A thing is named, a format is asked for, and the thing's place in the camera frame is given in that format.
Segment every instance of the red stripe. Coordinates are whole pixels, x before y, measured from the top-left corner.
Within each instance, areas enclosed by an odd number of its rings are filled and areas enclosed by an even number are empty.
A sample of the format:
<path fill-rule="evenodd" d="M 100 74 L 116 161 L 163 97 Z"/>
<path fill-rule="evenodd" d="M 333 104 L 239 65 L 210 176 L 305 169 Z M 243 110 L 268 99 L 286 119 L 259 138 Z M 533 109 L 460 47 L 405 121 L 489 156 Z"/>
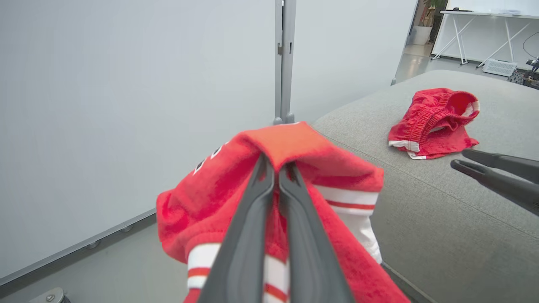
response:
<path fill-rule="evenodd" d="M 207 268 L 207 267 L 195 267 L 195 268 L 191 268 L 187 272 L 187 277 L 191 278 L 191 277 L 194 277 L 194 276 L 207 276 L 208 274 L 210 274 L 210 269 L 209 268 Z"/>
<path fill-rule="evenodd" d="M 288 296 L 286 295 L 286 293 L 282 292 L 277 287 L 270 285 L 268 283 L 266 283 L 266 292 L 283 302 L 286 302 L 286 299 L 288 299 Z"/>
<path fill-rule="evenodd" d="M 338 206 L 338 207 L 345 207 L 345 208 L 355 208 L 355 209 L 374 209 L 374 204 L 372 205 L 366 205 L 366 204 L 351 204 L 351 203 L 342 203 L 342 202 L 335 202 L 327 200 L 330 205 Z"/>

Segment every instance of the potted plant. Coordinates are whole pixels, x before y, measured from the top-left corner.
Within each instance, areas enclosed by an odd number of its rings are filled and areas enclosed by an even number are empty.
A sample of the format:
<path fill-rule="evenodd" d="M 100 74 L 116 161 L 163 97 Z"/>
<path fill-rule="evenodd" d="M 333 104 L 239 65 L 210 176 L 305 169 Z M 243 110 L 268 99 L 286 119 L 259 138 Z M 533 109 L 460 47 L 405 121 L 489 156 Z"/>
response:
<path fill-rule="evenodd" d="M 432 31 L 432 22 L 434 11 L 437 6 L 444 5 L 444 0 L 423 0 L 425 4 L 425 9 L 423 10 L 423 15 L 421 16 L 420 25 L 413 27 L 415 32 L 412 43 L 418 45 L 425 45 L 429 40 Z"/>

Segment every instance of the whiteboard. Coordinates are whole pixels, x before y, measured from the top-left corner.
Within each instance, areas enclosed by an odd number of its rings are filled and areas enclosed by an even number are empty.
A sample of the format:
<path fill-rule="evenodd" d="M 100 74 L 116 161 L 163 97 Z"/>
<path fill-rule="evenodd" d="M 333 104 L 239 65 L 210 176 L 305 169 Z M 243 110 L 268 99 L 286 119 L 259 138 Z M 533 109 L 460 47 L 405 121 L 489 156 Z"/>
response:
<path fill-rule="evenodd" d="M 459 8 L 476 12 L 500 13 L 501 10 L 520 10 L 522 15 L 539 16 L 537 0 L 450 0 L 447 9 Z"/>
<path fill-rule="evenodd" d="M 290 101 L 296 120 L 313 121 L 390 86 L 416 4 L 297 0 Z"/>
<path fill-rule="evenodd" d="M 0 284 L 271 125 L 274 40 L 272 1 L 1 1 Z"/>

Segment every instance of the plant pot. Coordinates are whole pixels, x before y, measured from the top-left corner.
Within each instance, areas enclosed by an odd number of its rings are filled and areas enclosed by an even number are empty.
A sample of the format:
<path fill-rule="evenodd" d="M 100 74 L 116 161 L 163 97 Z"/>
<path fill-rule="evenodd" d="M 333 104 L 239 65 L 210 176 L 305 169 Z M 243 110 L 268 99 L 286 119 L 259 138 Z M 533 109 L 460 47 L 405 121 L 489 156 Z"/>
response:
<path fill-rule="evenodd" d="M 412 44 L 425 45 L 431 36 L 432 26 L 414 26 Z"/>

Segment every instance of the white desk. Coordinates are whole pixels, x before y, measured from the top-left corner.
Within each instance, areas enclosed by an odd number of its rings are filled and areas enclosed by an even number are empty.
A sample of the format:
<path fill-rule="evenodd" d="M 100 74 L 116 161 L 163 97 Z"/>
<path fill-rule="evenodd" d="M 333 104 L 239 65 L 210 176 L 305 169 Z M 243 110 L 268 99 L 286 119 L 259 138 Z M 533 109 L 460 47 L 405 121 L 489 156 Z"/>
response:
<path fill-rule="evenodd" d="M 453 39 L 451 39 L 451 41 L 449 41 L 449 43 L 447 43 L 446 46 L 444 46 L 444 48 L 438 52 L 438 54 L 436 56 L 434 56 L 431 60 L 435 60 L 435 59 L 438 59 L 440 58 L 440 56 L 455 42 L 455 40 L 457 41 L 458 45 L 459 45 L 459 52 L 460 52 L 460 65 L 464 65 L 464 64 L 467 64 L 468 63 L 468 60 L 466 58 L 466 51 L 464 49 L 464 41 L 462 39 L 462 33 L 469 27 L 469 25 L 472 23 L 472 21 L 475 20 L 475 18 L 477 17 L 502 17 L 504 18 L 504 22 L 505 22 L 505 26 L 506 26 L 506 31 L 507 31 L 507 41 L 502 45 L 500 46 L 495 52 L 493 52 L 490 56 L 488 56 L 483 62 L 481 62 L 478 66 L 476 66 L 476 68 L 478 67 L 481 67 L 485 64 L 485 62 L 490 59 L 492 56 L 496 55 L 504 46 L 506 46 L 507 44 L 509 44 L 509 52 L 511 54 L 511 61 L 514 62 L 515 61 L 515 57 L 514 57 L 514 54 L 513 54 L 513 46 L 511 44 L 511 40 L 513 40 L 517 35 L 519 35 L 525 28 L 528 27 L 528 25 L 530 25 L 530 22 L 532 19 L 539 19 L 539 16 L 530 16 L 530 15 L 505 15 L 505 14 L 500 14 L 500 13 L 487 13 L 487 12 L 464 12 L 464 11 L 441 11 L 441 13 L 443 14 L 447 14 L 447 15 L 451 15 L 452 16 L 452 19 L 453 19 L 453 25 L 455 27 L 455 37 L 453 37 Z M 469 16 L 473 16 L 473 18 L 468 21 L 468 23 L 466 23 L 466 25 L 464 25 L 464 27 L 462 27 L 461 29 L 459 29 L 459 25 L 458 25 L 458 21 L 457 21 L 457 15 L 469 15 Z M 530 22 L 528 22 L 523 28 L 521 28 L 516 34 L 514 35 L 510 35 L 509 33 L 509 25 L 507 23 L 507 20 L 509 18 L 518 18 L 518 19 L 530 19 Z"/>

